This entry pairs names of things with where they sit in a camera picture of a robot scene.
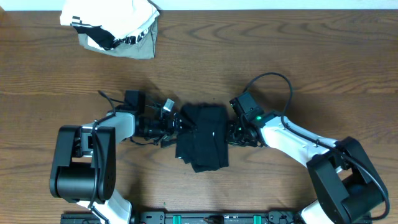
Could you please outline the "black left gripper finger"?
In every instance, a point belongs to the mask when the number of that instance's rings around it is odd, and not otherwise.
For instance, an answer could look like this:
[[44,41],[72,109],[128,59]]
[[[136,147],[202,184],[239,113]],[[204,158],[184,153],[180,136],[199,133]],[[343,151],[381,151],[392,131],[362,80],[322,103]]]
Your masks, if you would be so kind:
[[188,117],[186,117],[184,114],[178,114],[178,125],[180,126],[181,129],[189,130],[189,131],[194,131],[197,129],[197,125]]
[[165,148],[177,143],[176,138],[165,138],[160,141],[160,147]]

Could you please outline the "black t-shirt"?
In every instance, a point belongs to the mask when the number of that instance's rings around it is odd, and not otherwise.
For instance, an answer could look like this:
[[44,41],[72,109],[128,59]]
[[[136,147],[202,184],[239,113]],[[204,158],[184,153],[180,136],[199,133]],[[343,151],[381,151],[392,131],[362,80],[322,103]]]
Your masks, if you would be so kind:
[[180,113],[190,118],[197,129],[183,129],[177,134],[175,157],[190,164],[196,173],[228,167],[226,107],[205,103],[186,104]]

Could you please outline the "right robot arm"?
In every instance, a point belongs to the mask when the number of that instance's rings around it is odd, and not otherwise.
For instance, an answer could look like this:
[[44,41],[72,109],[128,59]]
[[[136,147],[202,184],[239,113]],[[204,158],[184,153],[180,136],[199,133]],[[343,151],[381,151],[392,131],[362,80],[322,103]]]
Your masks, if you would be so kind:
[[229,126],[230,144],[268,146],[307,168],[317,198],[294,223],[372,223],[372,209],[390,208],[386,186],[356,139],[324,138],[282,113],[265,113],[247,91],[230,104],[238,119]]

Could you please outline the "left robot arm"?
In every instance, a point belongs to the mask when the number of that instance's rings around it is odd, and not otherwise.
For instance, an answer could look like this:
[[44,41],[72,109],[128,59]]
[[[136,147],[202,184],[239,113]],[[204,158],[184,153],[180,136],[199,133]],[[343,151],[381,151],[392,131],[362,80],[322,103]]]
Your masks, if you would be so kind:
[[178,133],[193,130],[195,124],[172,113],[174,102],[154,103],[157,118],[143,116],[146,95],[139,90],[125,92],[124,100],[99,94],[111,105],[106,116],[79,126],[58,130],[50,172],[49,189],[55,198],[75,203],[88,213],[66,213],[61,223],[140,223],[132,203],[116,189],[116,147],[135,136],[152,145],[173,144]]

